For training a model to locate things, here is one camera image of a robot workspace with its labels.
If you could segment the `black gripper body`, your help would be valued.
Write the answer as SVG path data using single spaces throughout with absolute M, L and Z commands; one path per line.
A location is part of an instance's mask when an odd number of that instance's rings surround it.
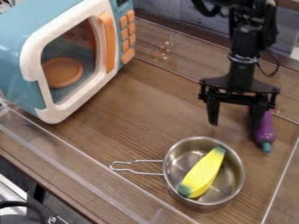
M 255 78 L 261 58 L 230 56 L 229 72 L 218 77 L 201 80 L 199 99 L 210 108 L 231 103 L 273 109 L 281 89 Z

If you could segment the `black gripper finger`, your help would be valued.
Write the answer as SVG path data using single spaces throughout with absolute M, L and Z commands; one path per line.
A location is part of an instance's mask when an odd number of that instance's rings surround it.
M 249 127 L 254 131 L 261 124 L 265 113 L 269 111 L 269 106 L 266 104 L 253 103 L 249 106 Z
M 214 97 L 209 97 L 207 99 L 207 112 L 210 124 L 217 126 L 219 122 L 221 102 Z

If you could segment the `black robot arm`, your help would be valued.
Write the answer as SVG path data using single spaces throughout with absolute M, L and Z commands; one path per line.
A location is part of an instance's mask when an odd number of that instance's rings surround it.
M 250 107 L 250 126 L 262 123 L 265 113 L 277 106 L 281 89 L 255 79 L 261 68 L 262 52 L 277 42 L 275 0 L 210 0 L 209 8 L 202 0 L 193 0 L 198 11 L 207 17 L 229 9 L 229 35 L 233 40 L 229 54 L 229 72 L 201 80 L 199 98 L 207 104 L 209 121 L 219 123 L 223 102 Z

